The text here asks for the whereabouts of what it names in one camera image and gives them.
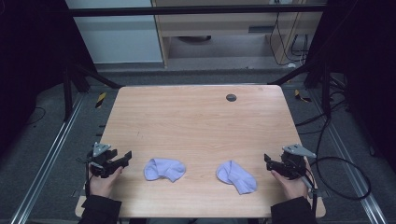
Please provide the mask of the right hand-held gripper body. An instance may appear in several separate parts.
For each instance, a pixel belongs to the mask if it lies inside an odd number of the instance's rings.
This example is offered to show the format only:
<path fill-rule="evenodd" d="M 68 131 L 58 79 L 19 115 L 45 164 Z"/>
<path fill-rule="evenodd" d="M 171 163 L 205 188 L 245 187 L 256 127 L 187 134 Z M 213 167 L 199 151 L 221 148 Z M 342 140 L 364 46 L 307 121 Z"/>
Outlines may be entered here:
<path fill-rule="evenodd" d="M 281 160 L 283 169 L 281 174 L 288 179 L 295 179 L 304 176 L 306 173 L 306 158 L 317 157 L 317 154 L 308 150 L 300 144 L 282 147 L 283 154 Z"/>

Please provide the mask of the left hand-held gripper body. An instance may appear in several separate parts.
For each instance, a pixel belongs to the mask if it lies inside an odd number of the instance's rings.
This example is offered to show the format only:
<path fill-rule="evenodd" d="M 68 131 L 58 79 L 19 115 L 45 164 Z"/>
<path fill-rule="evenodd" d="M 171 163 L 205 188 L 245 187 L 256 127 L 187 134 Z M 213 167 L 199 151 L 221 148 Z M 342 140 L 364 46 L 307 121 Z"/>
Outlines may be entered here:
<path fill-rule="evenodd" d="M 107 178 L 115 172 L 110 170 L 110 163 L 113 162 L 113 158 L 106 156 L 106 152 L 111 150 L 110 148 L 111 145 L 95 142 L 86 158 L 77 158 L 77 161 L 86 165 L 87 173 L 91 172 L 95 176 Z"/>

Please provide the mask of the lavender ankle sock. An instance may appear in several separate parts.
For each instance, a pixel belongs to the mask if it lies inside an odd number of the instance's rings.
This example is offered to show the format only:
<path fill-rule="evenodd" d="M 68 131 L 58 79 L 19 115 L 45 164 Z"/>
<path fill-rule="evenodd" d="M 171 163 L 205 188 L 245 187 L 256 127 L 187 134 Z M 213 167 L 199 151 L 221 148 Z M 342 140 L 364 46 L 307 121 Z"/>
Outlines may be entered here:
<path fill-rule="evenodd" d="M 235 161 L 226 161 L 216 171 L 217 178 L 228 185 L 234 185 L 237 192 L 249 194 L 257 189 L 257 181 Z"/>
<path fill-rule="evenodd" d="M 148 161 L 143 173 L 148 181 L 166 178 L 174 183 L 186 173 L 186 167 L 178 160 L 153 158 Z"/>

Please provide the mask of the person's right hand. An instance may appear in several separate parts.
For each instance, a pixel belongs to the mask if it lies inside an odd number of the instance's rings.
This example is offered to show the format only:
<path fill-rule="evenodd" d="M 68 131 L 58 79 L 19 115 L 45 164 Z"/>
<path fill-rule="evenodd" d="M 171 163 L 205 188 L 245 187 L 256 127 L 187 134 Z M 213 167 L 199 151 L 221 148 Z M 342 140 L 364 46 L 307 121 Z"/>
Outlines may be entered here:
<path fill-rule="evenodd" d="M 275 170 L 272 170 L 271 174 L 280 184 L 287 200 L 297 199 L 300 197 L 307 198 L 308 186 L 301 178 L 290 180 Z"/>

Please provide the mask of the person's left hand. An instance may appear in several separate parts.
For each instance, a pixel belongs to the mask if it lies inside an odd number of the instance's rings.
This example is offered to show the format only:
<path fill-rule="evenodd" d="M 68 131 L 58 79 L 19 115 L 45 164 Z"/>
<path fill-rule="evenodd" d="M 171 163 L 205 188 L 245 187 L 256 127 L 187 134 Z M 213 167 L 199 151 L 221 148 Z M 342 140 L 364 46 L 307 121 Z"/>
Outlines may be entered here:
<path fill-rule="evenodd" d="M 119 167 L 112 175 L 107 178 L 95 176 L 90 174 L 90 194 L 109 198 L 113 189 L 113 186 L 117 178 L 121 175 L 123 167 Z"/>

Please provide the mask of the person's right black sleeve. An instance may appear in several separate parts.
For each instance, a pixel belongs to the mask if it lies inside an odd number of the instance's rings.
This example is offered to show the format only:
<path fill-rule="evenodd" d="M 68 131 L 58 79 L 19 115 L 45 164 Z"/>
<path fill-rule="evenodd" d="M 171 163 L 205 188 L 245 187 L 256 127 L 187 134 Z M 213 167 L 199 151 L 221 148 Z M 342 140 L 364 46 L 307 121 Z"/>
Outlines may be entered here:
<path fill-rule="evenodd" d="M 271 207 L 273 224 L 318 224 L 308 200 L 301 196 Z"/>

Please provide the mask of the person's black sleeve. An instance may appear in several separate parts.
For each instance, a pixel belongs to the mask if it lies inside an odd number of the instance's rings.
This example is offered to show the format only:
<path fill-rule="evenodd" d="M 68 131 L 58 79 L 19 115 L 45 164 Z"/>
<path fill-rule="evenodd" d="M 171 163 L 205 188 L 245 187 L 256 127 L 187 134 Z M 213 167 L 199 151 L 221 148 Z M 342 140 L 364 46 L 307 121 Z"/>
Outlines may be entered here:
<path fill-rule="evenodd" d="M 271 207 L 273 224 L 318 224 L 308 200 L 301 196 Z"/>
<path fill-rule="evenodd" d="M 83 203 L 84 209 L 78 224 L 117 224 L 121 202 L 91 195 Z"/>

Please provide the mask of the person's left black sleeve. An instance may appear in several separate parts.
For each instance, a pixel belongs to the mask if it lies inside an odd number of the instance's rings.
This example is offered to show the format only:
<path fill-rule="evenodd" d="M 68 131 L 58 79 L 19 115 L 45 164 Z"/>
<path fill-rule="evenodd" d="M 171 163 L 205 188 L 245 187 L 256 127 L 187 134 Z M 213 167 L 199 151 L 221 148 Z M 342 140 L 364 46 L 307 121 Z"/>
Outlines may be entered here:
<path fill-rule="evenodd" d="M 78 224 L 117 224 L 121 202 L 91 195 L 83 203 L 84 209 Z"/>

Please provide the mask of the black metal stand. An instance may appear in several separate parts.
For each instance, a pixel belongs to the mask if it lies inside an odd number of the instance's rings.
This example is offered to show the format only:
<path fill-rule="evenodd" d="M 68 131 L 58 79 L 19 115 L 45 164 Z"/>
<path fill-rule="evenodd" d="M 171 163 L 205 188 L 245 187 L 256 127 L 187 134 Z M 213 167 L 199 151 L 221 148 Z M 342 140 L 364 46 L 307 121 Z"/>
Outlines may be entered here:
<path fill-rule="evenodd" d="M 324 114 L 329 117 L 331 115 L 330 106 L 330 66 L 325 61 L 314 60 L 292 70 L 285 76 L 269 82 L 269 85 L 283 85 L 288 80 L 297 77 L 302 73 L 307 73 L 304 85 L 310 89 L 321 83 L 321 108 Z"/>
<path fill-rule="evenodd" d="M 69 120 L 73 113 L 72 85 L 75 85 L 78 92 L 88 92 L 91 86 L 86 77 L 92 77 L 112 89 L 121 88 L 121 84 L 99 75 L 97 71 L 90 70 L 81 64 L 70 63 L 63 70 L 64 121 Z"/>

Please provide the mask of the white cabinet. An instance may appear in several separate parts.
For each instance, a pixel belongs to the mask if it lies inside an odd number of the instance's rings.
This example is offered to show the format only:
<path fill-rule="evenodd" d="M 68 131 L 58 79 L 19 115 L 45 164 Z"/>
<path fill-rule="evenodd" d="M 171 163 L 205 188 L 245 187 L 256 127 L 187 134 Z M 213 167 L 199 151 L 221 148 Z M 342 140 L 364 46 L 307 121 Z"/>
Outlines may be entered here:
<path fill-rule="evenodd" d="M 65 0 L 70 9 L 151 7 L 150 0 Z M 161 63 L 153 16 L 75 17 L 95 64 Z"/>

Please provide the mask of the black curtain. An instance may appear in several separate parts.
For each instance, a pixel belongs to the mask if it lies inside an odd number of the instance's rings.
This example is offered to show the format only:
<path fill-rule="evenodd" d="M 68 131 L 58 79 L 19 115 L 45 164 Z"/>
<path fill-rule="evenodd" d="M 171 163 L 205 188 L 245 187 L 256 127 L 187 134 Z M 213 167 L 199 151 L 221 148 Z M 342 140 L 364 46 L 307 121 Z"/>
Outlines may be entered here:
<path fill-rule="evenodd" d="M 68 59 L 94 70 L 65 0 L 0 0 L 0 158 L 35 110 L 37 95 L 63 82 Z"/>
<path fill-rule="evenodd" d="M 325 54 L 368 134 L 396 172 L 396 0 L 326 0 L 308 53 Z"/>

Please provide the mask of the light wooden desk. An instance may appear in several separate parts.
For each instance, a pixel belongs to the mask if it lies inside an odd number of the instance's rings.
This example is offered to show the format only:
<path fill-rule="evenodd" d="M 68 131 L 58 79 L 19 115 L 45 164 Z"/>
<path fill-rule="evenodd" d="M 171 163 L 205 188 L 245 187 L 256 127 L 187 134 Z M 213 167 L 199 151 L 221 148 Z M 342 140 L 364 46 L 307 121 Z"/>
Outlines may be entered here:
<path fill-rule="evenodd" d="M 230 5 L 308 5 L 327 0 L 150 0 L 154 7 Z M 163 61 L 168 62 L 170 43 L 178 36 L 264 34 L 278 63 L 287 60 L 297 35 L 312 35 L 322 17 L 320 12 L 251 14 L 157 15 L 155 17 Z"/>

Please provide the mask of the aluminium floor rail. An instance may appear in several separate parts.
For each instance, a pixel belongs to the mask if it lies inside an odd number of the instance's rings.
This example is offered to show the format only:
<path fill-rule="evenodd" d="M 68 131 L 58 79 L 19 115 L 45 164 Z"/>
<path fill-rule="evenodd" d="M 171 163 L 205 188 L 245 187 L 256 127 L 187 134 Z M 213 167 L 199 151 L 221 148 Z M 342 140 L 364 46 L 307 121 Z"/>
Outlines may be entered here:
<path fill-rule="evenodd" d="M 35 175 L 35 179 L 31 184 L 30 188 L 23 197 L 22 202 L 18 206 L 14 215 L 12 216 L 9 224 L 25 224 L 28 217 L 30 216 L 35 203 L 44 188 L 45 183 L 48 180 L 50 172 L 54 163 L 56 162 L 61 150 L 63 149 L 64 142 L 69 135 L 78 113 L 81 109 L 81 105 L 85 98 L 85 93 L 78 93 L 75 102 L 72 104 L 72 112 L 69 118 L 63 122 L 59 132 L 57 133 L 49 152 L 43 160 L 38 172 Z"/>
<path fill-rule="evenodd" d="M 344 169 L 346 171 L 347 178 L 355 193 L 360 197 L 359 202 L 361 203 L 370 222 L 372 224 L 389 224 L 378 205 L 375 196 L 370 192 L 369 184 L 364 179 L 363 172 L 352 166 L 353 160 L 347 151 L 347 147 L 336 127 L 331 122 L 328 126 L 328 132 L 335 147 L 335 152 L 337 154 L 336 158 L 346 160 Z"/>

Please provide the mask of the black horizontal frame bar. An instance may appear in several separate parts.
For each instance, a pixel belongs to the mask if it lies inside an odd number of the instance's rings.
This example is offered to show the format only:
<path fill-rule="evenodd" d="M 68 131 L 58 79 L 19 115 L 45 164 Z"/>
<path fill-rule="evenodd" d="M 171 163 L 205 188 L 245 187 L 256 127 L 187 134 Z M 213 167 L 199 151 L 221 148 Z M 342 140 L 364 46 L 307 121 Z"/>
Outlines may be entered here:
<path fill-rule="evenodd" d="M 126 8 L 82 8 L 68 9 L 73 17 L 101 16 L 147 16 L 184 14 L 231 14 L 231 13 L 278 13 L 320 12 L 326 5 L 239 5 L 239 6 L 192 6 L 192 7 L 126 7 Z"/>

